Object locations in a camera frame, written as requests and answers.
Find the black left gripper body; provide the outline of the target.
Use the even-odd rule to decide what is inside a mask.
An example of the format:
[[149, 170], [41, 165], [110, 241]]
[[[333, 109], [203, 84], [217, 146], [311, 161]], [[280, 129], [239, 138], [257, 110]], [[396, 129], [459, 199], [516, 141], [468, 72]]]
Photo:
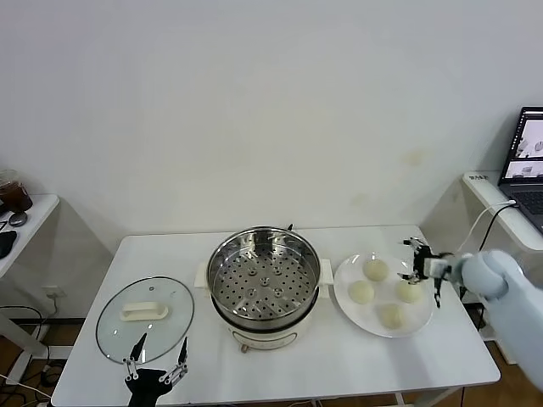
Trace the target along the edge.
[[166, 374], [164, 370], [137, 369], [137, 378], [126, 378], [126, 386], [131, 393], [128, 407], [155, 407], [158, 398], [167, 394], [167, 384], [160, 378]]

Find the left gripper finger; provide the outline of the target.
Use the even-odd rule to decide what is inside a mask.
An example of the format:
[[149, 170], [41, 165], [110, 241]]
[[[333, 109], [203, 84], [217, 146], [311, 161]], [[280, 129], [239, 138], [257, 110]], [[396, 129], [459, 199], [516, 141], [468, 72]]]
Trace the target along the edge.
[[177, 363], [167, 371], [161, 378], [160, 381], [165, 385], [176, 385], [184, 376], [188, 373], [188, 338], [183, 339], [182, 347], [180, 354], [177, 358]]
[[147, 333], [144, 333], [137, 343], [132, 347], [130, 354], [122, 360], [123, 365], [127, 370], [125, 377], [126, 381], [132, 381], [138, 379], [137, 374], [137, 362], [143, 351], [143, 345], [145, 344]]

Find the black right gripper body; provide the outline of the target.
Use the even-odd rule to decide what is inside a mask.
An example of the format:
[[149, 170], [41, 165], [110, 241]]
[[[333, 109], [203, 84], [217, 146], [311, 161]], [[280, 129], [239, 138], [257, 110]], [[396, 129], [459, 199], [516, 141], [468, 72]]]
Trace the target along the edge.
[[429, 249], [418, 249], [413, 256], [413, 275], [416, 281], [438, 280], [442, 277], [442, 255]]

